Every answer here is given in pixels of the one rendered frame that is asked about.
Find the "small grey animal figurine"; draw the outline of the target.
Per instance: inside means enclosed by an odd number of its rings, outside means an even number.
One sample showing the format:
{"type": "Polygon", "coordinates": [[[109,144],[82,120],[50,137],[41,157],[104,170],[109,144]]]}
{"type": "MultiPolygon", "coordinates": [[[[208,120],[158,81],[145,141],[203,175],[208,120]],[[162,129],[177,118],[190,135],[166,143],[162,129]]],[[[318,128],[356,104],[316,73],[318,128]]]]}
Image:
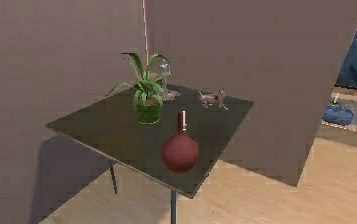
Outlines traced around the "small grey animal figurine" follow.
{"type": "Polygon", "coordinates": [[[199,92],[199,100],[201,102],[201,105],[205,108],[209,108],[210,106],[217,104],[219,108],[224,108],[225,110],[228,110],[228,108],[224,104],[225,97],[226,94],[223,88],[220,88],[217,92],[211,94],[203,94],[202,92],[199,92]]]}

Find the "round red vase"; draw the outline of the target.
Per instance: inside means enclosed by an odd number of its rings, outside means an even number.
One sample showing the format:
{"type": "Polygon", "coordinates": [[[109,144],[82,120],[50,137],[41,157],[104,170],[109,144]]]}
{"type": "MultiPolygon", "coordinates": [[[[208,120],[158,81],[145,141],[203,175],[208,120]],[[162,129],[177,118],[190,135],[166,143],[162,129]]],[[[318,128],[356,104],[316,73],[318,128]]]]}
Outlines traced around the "round red vase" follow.
{"type": "Polygon", "coordinates": [[[162,145],[162,161],[170,171],[184,173],[196,165],[198,157],[198,144],[186,134],[186,112],[180,111],[176,133],[162,145]]]}

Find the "clear glass sculpture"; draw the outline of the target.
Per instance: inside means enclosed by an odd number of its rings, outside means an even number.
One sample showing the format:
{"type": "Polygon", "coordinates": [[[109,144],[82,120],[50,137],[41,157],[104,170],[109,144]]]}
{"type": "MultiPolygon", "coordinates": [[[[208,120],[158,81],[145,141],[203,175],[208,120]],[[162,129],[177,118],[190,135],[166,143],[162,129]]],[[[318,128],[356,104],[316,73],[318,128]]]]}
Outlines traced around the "clear glass sculpture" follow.
{"type": "MultiPolygon", "coordinates": [[[[163,58],[159,62],[158,67],[162,69],[164,73],[167,73],[168,75],[171,74],[170,62],[167,59],[163,58]]],[[[176,97],[180,96],[180,93],[178,91],[168,89],[167,85],[168,85],[168,77],[164,76],[162,78],[162,88],[163,88],[162,98],[165,102],[173,101],[176,97]]]]}

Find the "dark square table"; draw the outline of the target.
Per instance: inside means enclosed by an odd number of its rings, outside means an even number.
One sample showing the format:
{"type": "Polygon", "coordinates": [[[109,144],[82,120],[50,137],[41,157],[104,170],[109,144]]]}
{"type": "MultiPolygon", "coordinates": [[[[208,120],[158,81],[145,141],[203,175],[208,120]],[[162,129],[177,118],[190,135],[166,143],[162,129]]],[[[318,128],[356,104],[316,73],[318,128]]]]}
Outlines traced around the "dark square table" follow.
{"type": "Polygon", "coordinates": [[[228,110],[205,108],[198,89],[173,85],[177,99],[160,109],[155,124],[140,124],[134,110],[132,89],[68,114],[47,124],[97,153],[171,190],[171,224],[177,224],[179,194],[193,198],[243,122],[253,103],[227,96],[228,110]],[[184,173],[170,171],[162,161],[162,145],[177,131],[177,114],[186,112],[186,134],[199,146],[196,165],[184,173]]]}

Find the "blue round object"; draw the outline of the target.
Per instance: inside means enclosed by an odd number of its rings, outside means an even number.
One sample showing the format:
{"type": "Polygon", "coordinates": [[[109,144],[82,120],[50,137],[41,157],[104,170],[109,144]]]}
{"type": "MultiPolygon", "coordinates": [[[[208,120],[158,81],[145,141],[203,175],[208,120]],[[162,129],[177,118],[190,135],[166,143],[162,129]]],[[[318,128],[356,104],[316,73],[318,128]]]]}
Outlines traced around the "blue round object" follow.
{"type": "Polygon", "coordinates": [[[353,119],[354,113],[340,104],[328,105],[322,117],[325,122],[343,126],[351,124],[353,119]]]}

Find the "green houseplant in green pot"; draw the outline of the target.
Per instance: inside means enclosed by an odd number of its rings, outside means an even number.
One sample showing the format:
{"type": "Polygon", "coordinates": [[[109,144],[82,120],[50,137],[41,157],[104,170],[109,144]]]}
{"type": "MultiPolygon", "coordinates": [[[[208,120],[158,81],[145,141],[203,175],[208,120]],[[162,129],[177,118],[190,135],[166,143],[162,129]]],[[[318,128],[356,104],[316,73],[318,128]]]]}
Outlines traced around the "green houseplant in green pot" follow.
{"type": "Polygon", "coordinates": [[[129,87],[134,90],[133,93],[133,107],[137,112],[138,122],[140,124],[155,124],[160,120],[160,109],[163,107],[163,93],[165,92],[165,85],[160,84],[159,80],[171,75],[170,71],[164,71],[150,74],[150,69],[157,58],[167,60],[162,54],[152,54],[148,58],[146,66],[137,53],[123,52],[123,55],[128,55],[131,58],[130,65],[134,72],[135,82],[130,84],[128,82],[121,82],[115,85],[106,94],[109,96],[113,91],[122,87],[129,87]]]}

